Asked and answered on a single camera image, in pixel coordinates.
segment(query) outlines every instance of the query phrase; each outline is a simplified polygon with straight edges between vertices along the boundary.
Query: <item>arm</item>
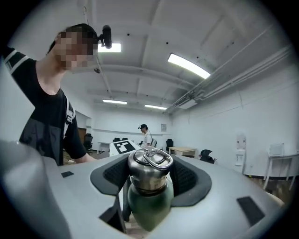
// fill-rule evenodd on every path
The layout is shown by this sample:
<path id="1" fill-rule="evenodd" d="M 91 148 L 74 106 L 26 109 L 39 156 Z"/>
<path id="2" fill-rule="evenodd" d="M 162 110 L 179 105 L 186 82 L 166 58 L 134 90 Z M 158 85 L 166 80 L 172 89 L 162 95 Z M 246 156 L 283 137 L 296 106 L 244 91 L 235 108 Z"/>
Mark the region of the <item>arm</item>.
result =
<path id="1" fill-rule="evenodd" d="M 80 141 L 76 117 L 73 119 L 73 123 L 67 128 L 64 139 L 64 148 L 76 163 L 96 160 L 86 152 Z"/>
<path id="2" fill-rule="evenodd" d="M 92 158 L 88 153 L 86 153 L 83 157 L 74 159 L 76 163 L 82 163 L 82 162 L 91 162 L 95 161 L 95 158 Z"/>

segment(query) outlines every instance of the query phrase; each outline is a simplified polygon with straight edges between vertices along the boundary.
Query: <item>wooden table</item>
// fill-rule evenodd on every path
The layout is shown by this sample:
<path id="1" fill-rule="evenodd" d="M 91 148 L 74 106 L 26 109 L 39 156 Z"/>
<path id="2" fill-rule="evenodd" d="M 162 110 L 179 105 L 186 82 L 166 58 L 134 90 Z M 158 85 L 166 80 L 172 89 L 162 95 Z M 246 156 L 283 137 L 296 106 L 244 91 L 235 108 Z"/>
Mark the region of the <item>wooden table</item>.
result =
<path id="1" fill-rule="evenodd" d="M 171 154 L 171 150 L 175 151 L 176 155 L 179 156 L 186 156 L 191 155 L 194 158 L 197 158 L 197 149 L 196 148 L 189 148 L 189 147 L 169 147 L 169 155 Z"/>

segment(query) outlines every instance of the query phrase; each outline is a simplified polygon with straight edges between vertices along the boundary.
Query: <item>office chair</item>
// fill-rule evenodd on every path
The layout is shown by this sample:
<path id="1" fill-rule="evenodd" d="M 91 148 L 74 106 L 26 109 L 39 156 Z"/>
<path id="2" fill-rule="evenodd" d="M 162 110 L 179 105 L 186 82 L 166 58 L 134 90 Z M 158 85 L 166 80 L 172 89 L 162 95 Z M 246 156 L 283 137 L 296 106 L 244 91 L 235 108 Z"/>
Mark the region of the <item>office chair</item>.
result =
<path id="1" fill-rule="evenodd" d="M 86 150 L 89 150 L 93 147 L 92 140 L 93 140 L 93 137 L 92 137 L 91 134 L 86 134 L 85 135 L 83 145 L 84 145 Z"/>
<path id="2" fill-rule="evenodd" d="M 211 156 L 209 156 L 209 154 L 211 153 L 211 150 L 208 149 L 204 149 L 201 151 L 200 153 L 200 160 L 204 161 L 204 162 L 208 162 L 211 164 L 215 163 L 215 159 L 213 159 Z"/>
<path id="3" fill-rule="evenodd" d="M 120 138 L 114 138 L 113 142 L 118 142 L 118 141 L 121 141 Z"/>
<path id="4" fill-rule="evenodd" d="M 173 147 L 173 141 L 172 139 L 168 139 L 166 141 L 166 151 L 169 152 L 169 147 Z"/>

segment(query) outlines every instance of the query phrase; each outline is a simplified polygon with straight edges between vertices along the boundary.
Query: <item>person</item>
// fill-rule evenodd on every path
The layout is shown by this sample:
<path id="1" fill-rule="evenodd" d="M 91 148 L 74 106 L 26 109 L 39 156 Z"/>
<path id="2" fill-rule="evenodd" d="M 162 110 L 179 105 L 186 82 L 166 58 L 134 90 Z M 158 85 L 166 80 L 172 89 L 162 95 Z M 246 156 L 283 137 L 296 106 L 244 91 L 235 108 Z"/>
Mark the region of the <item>person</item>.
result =
<path id="1" fill-rule="evenodd" d="M 144 148 L 146 146 L 151 146 L 153 139 L 151 137 L 151 134 L 148 132 L 147 125 L 146 124 L 140 125 L 140 130 L 142 133 L 144 133 L 144 139 L 140 147 Z"/>
<path id="2" fill-rule="evenodd" d="M 79 24 L 58 33 L 46 56 L 40 61 L 6 47 L 4 62 L 16 83 L 34 105 L 20 136 L 20 142 L 35 148 L 42 156 L 63 165 L 63 148 L 76 163 L 94 161 L 82 145 L 76 117 L 69 117 L 68 98 L 60 82 L 68 70 L 84 65 L 98 47 L 92 27 Z"/>

